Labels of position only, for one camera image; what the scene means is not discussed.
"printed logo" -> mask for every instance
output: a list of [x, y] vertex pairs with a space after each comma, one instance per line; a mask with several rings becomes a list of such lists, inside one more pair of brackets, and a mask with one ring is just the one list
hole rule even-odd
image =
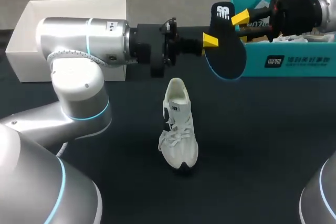
[[246, 26], [264, 27], [264, 26], [268, 26], [268, 23], [263, 22], [263, 21], [254, 21], [252, 23], [248, 23]]
[[230, 14], [229, 7], [217, 6], [217, 17], [230, 19], [229, 14]]
[[284, 55], [269, 55], [265, 62], [265, 68], [280, 68], [284, 58]]

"white sneaker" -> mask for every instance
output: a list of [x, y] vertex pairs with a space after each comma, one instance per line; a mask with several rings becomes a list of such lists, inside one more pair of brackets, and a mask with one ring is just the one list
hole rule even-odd
[[191, 103], [187, 89], [180, 78], [168, 84], [163, 101], [165, 130], [159, 138], [159, 151], [175, 169], [193, 167], [198, 157]]

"shoe tongue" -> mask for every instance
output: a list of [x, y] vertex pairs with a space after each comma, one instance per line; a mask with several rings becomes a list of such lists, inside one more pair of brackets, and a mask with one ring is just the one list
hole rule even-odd
[[178, 104], [175, 102], [169, 102], [170, 113], [174, 118], [175, 123], [185, 123], [190, 116], [190, 103]]

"screw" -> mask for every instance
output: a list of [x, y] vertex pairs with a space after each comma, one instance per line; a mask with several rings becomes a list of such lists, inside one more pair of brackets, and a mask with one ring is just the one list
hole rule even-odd
[[111, 55], [111, 56], [109, 57], [109, 59], [110, 59], [111, 61], [115, 61], [115, 60], [117, 60], [116, 56], [113, 56], [113, 55]]

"shoelace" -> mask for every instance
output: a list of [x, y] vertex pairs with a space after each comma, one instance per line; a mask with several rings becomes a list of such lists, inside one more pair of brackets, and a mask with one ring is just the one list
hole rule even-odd
[[161, 151], [161, 146], [163, 144], [166, 144], [169, 147], [174, 147], [182, 139], [190, 137], [190, 129], [192, 128], [191, 116], [189, 116], [184, 124], [172, 125], [170, 118], [167, 123], [169, 124], [170, 131], [162, 131], [162, 134], [159, 137], [159, 151]]

